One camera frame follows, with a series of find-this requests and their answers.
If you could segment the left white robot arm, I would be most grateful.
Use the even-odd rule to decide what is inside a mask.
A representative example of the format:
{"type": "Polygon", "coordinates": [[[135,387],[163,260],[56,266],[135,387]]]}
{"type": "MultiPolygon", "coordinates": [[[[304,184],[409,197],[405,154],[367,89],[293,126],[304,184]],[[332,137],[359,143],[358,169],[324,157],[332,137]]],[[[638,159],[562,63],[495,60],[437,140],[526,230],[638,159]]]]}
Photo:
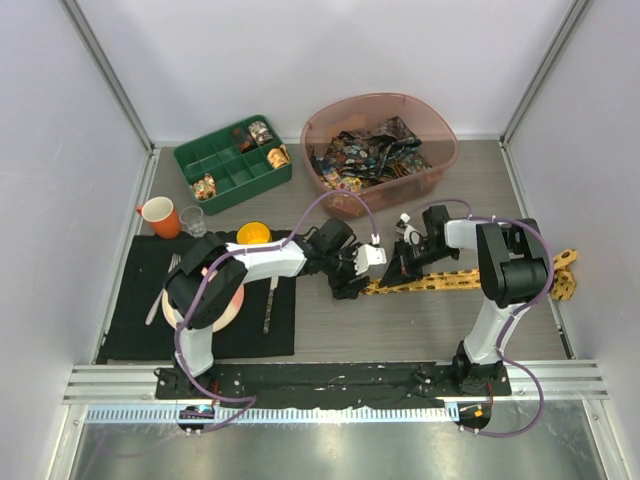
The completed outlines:
{"type": "Polygon", "coordinates": [[[179,388],[205,397],[213,385],[213,323],[243,285],[273,277],[324,274],[333,297],[355,299],[370,279],[358,259],[366,245],[343,221],[331,218],[304,235],[258,245],[225,242],[206,234],[165,277],[163,288],[181,318],[176,321],[179,388]]]}

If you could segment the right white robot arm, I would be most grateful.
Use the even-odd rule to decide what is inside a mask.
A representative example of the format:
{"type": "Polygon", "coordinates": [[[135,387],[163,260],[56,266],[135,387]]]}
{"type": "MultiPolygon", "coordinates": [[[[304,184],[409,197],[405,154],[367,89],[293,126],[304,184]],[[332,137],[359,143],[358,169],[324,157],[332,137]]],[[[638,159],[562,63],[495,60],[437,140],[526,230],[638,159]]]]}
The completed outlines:
{"type": "Polygon", "coordinates": [[[424,233],[410,225],[408,214],[400,217],[396,227],[401,238],[378,286],[407,287],[429,278],[424,272],[428,265],[458,259],[462,250],[477,253],[484,300],[474,327],[449,366],[434,376],[420,372],[417,379],[424,385],[442,381],[462,395],[485,394],[500,380],[503,345],[512,327],[550,289],[552,256],[532,218],[453,219],[446,206],[434,205],[423,211],[422,220],[424,233]]]}

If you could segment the yellow beetle print tie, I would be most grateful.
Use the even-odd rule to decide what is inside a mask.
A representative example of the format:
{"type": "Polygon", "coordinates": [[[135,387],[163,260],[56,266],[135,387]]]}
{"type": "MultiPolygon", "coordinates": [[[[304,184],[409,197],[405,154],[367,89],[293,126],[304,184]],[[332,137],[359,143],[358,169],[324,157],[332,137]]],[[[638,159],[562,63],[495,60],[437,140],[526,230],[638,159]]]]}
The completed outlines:
{"type": "MultiPolygon", "coordinates": [[[[554,280],[550,296],[555,301],[569,300],[576,289],[576,280],[571,265],[577,260],[578,252],[567,249],[554,257],[554,280]]],[[[411,291],[462,291],[480,289],[478,269],[449,271],[425,274],[422,279],[399,286],[380,285],[379,280],[372,281],[363,291],[364,295],[384,295],[411,291]]]]}

